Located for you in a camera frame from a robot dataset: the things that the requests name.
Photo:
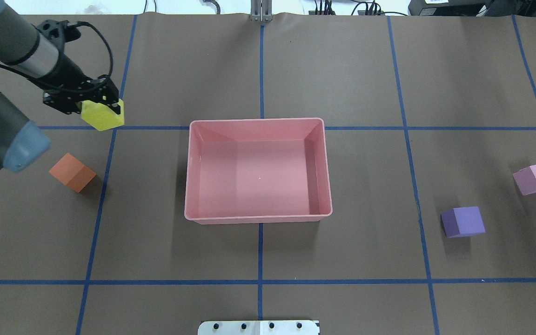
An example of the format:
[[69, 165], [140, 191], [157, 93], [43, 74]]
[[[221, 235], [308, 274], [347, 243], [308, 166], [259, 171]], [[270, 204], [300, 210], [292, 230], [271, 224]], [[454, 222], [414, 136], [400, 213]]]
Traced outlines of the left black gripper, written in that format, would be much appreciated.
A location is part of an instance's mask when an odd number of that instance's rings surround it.
[[81, 103], [92, 101], [108, 106], [117, 116], [125, 114], [124, 102], [112, 81], [113, 70], [93, 79], [77, 71], [56, 72], [42, 78], [43, 104], [64, 114], [81, 113]]

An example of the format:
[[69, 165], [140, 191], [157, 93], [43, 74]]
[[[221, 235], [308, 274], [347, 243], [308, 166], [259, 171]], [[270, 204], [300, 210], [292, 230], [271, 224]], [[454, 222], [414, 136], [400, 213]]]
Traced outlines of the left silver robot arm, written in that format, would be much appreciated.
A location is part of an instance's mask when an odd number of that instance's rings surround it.
[[[87, 27], [102, 41], [108, 70], [92, 77], [66, 53], [66, 45]], [[82, 20], [28, 21], [0, 0], [0, 171], [19, 173], [51, 148], [36, 121], [17, 104], [21, 93], [41, 93], [42, 104], [80, 116], [96, 131], [125, 124], [125, 104], [112, 77], [110, 43], [93, 23]]]

